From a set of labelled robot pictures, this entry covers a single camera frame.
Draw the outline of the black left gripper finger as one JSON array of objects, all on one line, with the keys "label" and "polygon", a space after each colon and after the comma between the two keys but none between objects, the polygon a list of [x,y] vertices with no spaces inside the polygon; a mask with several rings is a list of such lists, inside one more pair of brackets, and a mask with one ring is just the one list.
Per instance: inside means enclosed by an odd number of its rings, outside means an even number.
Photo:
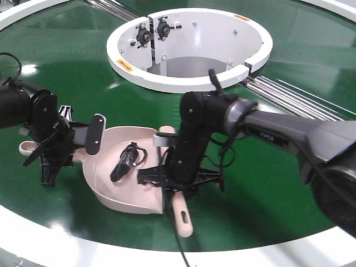
[{"label": "black left gripper finger", "polygon": [[61,170],[64,159],[54,159],[41,156],[41,185],[55,186],[56,176]]},{"label": "black left gripper finger", "polygon": [[101,148],[103,133],[106,127],[106,117],[102,114],[95,114],[87,128],[85,139],[85,150],[89,155],[95,155]]}]

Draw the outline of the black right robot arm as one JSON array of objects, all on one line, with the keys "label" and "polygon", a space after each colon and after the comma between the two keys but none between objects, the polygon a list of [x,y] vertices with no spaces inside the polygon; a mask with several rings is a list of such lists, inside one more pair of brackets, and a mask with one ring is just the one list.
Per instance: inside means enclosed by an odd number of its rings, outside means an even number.
[{"label": "black right robot arm", "polygon": [[355,235],[355,122],[322,121],[264,112],[257,103],[221,91],[188,92],[180,101],[181,124],[167,158],[141,169],[137,180],[167,189],[190,190],[215,181],[217,172],[201,167],[213,133],[227,140],[255,137],[298,157],[300,179],[308,184],[322,213]]}]

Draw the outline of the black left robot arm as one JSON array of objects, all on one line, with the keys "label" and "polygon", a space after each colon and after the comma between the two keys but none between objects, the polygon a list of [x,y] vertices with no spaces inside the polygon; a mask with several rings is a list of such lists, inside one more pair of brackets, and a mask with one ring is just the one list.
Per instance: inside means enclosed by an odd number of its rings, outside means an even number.
[{"label": "black left robot arm", "polygon": [[101,148],[105,116],[97,113],[90,123],[81,123],[72,120],[72,112],[71,106],[58,105],[55,94],[24,80],[1,86],[1,128],[20,125],[34,141],[36,147],[23,165],[40,159],[43,186],[55,185],[61,168],[73,165],[77,149],[95,155]]}]

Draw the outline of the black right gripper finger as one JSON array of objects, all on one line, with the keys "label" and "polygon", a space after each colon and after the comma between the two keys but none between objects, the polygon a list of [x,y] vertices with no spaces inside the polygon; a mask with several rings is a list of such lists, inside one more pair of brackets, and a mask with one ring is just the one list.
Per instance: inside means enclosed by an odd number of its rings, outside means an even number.
[{"label": "black right gripper finger", "polygon": [[200,168],[197,174],[197,184],[201,185],[208,182],[217,183],[218,188],[224,192],[224,177],[221,171]]},{"label": "black right gripper finger", "polygon": [[153,186],[163,187],[167,181],[163,169],[159,166],[155,166],[147,169],[139,169],[137,173],[137,183],[142,185],[153,184]]}]

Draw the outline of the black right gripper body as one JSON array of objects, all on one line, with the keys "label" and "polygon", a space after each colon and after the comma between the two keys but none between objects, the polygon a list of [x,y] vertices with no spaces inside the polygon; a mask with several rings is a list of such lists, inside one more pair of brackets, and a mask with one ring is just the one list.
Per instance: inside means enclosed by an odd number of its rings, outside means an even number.
[{"label": "black right gripper body", "polygon": [[165,192],[174,193],[174,192],[182,191],[186,199],[195,196],[198,192],[197,186],[179,184],[175,182],[173,179],[171,179],[167,174],[163,174],[162,182],[163,182],[163,188]]}]

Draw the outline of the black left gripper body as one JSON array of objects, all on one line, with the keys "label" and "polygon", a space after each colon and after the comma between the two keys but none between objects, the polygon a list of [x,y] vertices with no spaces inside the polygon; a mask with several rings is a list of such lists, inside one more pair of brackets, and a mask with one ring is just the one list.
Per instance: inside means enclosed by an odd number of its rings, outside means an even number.
[{"label": "black left gripper body", "polygon": [[88,124],[72,121],[71,106],[59,109],[48,105],[34,108],[29,136],[38,145],[27,158],[31,164],[40,158],[48,167],[70,166],[75,149],[85,146]]}]

